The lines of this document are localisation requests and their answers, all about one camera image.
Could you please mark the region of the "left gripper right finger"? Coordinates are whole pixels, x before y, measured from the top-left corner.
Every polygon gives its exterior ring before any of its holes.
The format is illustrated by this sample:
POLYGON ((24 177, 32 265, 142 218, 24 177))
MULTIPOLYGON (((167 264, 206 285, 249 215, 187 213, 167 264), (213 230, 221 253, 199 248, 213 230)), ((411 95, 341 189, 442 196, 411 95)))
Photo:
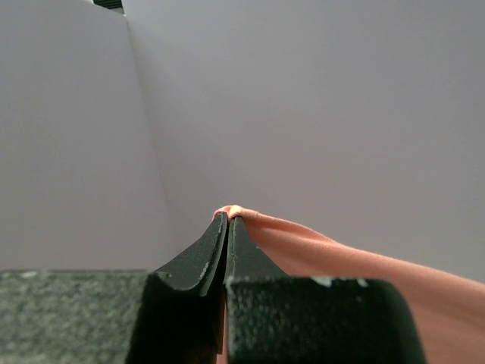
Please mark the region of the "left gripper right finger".
POLYGON ((230 221, 227 270, 230 363, 423 363, 407 302, 388 281, 283 272, 230 221))

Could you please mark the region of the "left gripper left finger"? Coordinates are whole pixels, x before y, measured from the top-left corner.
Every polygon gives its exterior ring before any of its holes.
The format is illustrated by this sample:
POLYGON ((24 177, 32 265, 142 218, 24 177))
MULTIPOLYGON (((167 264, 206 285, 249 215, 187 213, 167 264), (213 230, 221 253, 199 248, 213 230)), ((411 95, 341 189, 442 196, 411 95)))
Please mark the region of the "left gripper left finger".
POLYGON ((227 214, 150 273, 130 339, 127 363, 214 363, 223 348, 227 214))

